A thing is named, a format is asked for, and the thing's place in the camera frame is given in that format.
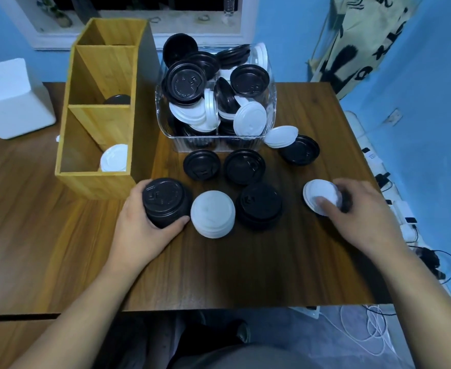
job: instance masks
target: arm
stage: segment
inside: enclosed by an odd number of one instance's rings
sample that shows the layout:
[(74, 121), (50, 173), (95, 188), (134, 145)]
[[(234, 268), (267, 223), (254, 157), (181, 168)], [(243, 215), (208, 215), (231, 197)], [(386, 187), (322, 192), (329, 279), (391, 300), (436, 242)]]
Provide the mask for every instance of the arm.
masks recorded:
[(142, 203), (142, 191), (149, 182), (141, 181), (131, 190), (116, 223), (108, 260), (97, 278), (11, 369), (91, 367), (136, 277), (189, 221), (182, 217), (167, 228), (155, 228)]
[(318, 198), (343, 237), (382, 273), (393, 298), (413, 360), (419, 367), (451, 367), (451, 297), (409, 249), (382, 194), (368, 182), (334, 181), (352, 196), (342, 213)]

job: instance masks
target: wall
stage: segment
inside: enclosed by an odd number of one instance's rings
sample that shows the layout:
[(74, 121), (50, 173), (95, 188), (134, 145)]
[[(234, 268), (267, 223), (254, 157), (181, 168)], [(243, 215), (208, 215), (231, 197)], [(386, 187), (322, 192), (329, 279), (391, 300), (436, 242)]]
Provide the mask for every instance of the wall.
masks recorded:
[[(426, 243), (451, 253), (451, 0), (424, 0), (380, 69), (342, 105), (358, 114)], [(381, 126), (396, 107), (401, 121)]]
[[(260, 0), (255, 42), (269, 49), (277, 81), (306, 81), (329, 0)], [(43, 81), (65, 81), (69, 52), (33, 50), (0, 8), (0, 61), (22, 57)]]

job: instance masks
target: wooden compartment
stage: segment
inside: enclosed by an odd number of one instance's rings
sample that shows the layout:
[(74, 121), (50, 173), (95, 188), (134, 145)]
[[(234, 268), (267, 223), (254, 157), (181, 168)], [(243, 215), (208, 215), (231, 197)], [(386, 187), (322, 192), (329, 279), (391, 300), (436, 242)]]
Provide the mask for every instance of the wooden compartment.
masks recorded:
[[(123, 199), (154, 165), (159, 126), (159, 60), (143, 19), (91, 19), (74, 43), (63, 104), (55, 175), (89, 199)], [(130, 105), (104, 105), (127, 94)], [(128, 144), (125, 172), (101, 172), (100, 157)]]

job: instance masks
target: transparent storage bin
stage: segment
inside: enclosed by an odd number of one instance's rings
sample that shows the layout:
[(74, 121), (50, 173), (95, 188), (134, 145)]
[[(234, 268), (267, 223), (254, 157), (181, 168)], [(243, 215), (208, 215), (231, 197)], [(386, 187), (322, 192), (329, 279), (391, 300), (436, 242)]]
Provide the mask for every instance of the transparent storage bin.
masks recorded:
[[(210, 53), (217, 53), (222, 49), (201, 49)], [(246, 63), (255, 63), (255, 50), (251, 49), (251, 54)], [(198, 149), (209, 149), (214, 152), (232, 152), (238, 149), (253, 149), (258, 150), (263, 143), (265, 135), (273, 128), (275, 124), (275, 117), (277, 112), (277, 88), (275, 86), (275, 80), (272, 74), (270, 61), (268, 60), (267, 67), (268, 74), (270, 75), (270, 84), (265, 92), (263, 92), (255, 100), (260, 102), (266, 109), (267, 123), (266, 127), (259, 136), (223, 136), (218, 134), (218, 129), (215, 130), (215, 134), (210, 136), (177, 136), (172, 129), (172, 125), (169, 124), (169, 119), (173, 119), (172, 113), (169, 110), (169, 102), (162, 93), (161, 83), (162, 79), (167, 73), (167, 67), (164, 61), (161, 61), (161, 69), (159, 72), (158, 84), (155, 87), (155, 105), (157, 110), (157, 120), (162, 133), (173, 141), (173, 149), (176, 152), (192, 152)], [(216, 80), (220, 77), (220, 72), (216, 76), (207, 82), (206, 88), (213, 90)]]

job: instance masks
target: hand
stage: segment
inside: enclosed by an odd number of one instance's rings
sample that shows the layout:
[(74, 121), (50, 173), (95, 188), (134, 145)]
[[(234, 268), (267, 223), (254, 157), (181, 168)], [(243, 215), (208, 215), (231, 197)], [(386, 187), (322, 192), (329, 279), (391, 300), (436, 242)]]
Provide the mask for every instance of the hand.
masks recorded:
[(325, 198), (316, 202), (328, 214), (340, 234), (371, 260), (384, 259), (394, 251), (407, 250), (396, 217), (384, 197), (367, 181), (335, 179), (340, 191), (352, 198), (352, 208), (342, 213)]
[(142, 192), (151, 180), (140, 181), (131, 189), (119, 213), (113, 244), (106, 267), (136, 278), (154, 260), (189, 221), (188, 216), (176, 220), (164, 229), (150, 222), (143, 207)]

